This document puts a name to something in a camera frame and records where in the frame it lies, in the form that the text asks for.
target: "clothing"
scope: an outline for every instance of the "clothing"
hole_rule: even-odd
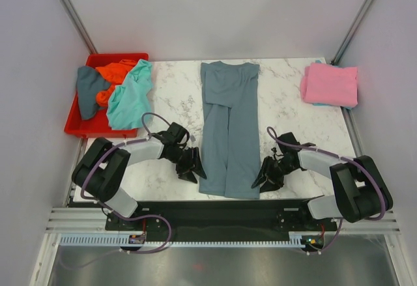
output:
[[[203,145],[207,179],[199,191],[230,198],[258,199],[251,189],[261,168],[258,130],[258,64],[201,64]]]
[[[306,67],[300,84],[303,101],[353,108],[358,104],[358,69],[338,68],[324,63]]]
[[[152,89],[152,64],[141,59],[110,96],[107,118],[113,130],[141,128],[142,114],[151,112],[147,93]]]
[[[78,68],[76,89],[79,112],[83,120],[89,120],[96,115],[99,108],[96,95],[109,87],[110,82],[107,82],[95,69],[89,66]]]
[[[99,92],[96,96],[97,103],[101,107],[107,107],[108,101],[116,88],[116,85],[123,83],[127,73],[137,65],[137,61],[123,59],[118,63],[110,63],[107,66],[98,66],[97,71],[102,77],[111,83],[111,86],[106,90]]]

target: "gray fabric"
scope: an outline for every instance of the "gray fabric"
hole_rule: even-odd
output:
[[[93,118],[100,107],[97,104],[96,95],[108,89],[110,82],[106,81],[96,69],[81,66],[78,68],[76,87],[81,118],[83,120]]]
[[[258,199],[251,189],[261,168],[258,130],[258,64],[201,64],[203,145],[207,179],[199,191],[239,199]]]

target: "table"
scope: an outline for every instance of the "table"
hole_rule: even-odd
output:
[[[343,156],[354,156],[349,133],[339,107],[313,106],[300,99],[300,80],[304,68],[323,58],[227,60],[228,64],[245,62],[260,65],[258,86],[258,122],[261,161],[272,155],[275,146],[266,132],[273,126],[278,135],[293,132],[301,143],[312,142],[322,149]],[[152,110],[169,122],[177,122],[196,138],[201,146],[203,103],[200,66],[213,61],[160,61],[153,63],[154,88],[148,94]],[[152,132],[166,129],[158,118],[149,122]],[[145,137],[139,129],[139,137]],[[110,139],[120,143],[123,139]],[[94,139],[89,139],[87,148]],[[167,160],[149,160],[127,167],[121,186],[138,201],[236,200],[198,192],[198,185],[179,180],[175,165]],[[297,170],[285,177],[278,191],[261,194],[261,199],[310,198],[333,194],[329,179],[312,171]],[[85,201],[77,186],[74,202]]]

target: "gray floor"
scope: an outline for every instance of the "gray floor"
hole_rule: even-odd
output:
[[[68,266],[109,248],[62,247]],[[383,237],[342,236],[322,255],[255,248],[170,248],[153,255],[116,253],[77,271],[55,264],[50,285],[399,285]]]

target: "pink towel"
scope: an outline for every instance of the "pink towel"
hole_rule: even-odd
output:
[[[325,63],[306,67],[301,98],[310,104],[353,108],[358,104],[358,68],[338,68]]]

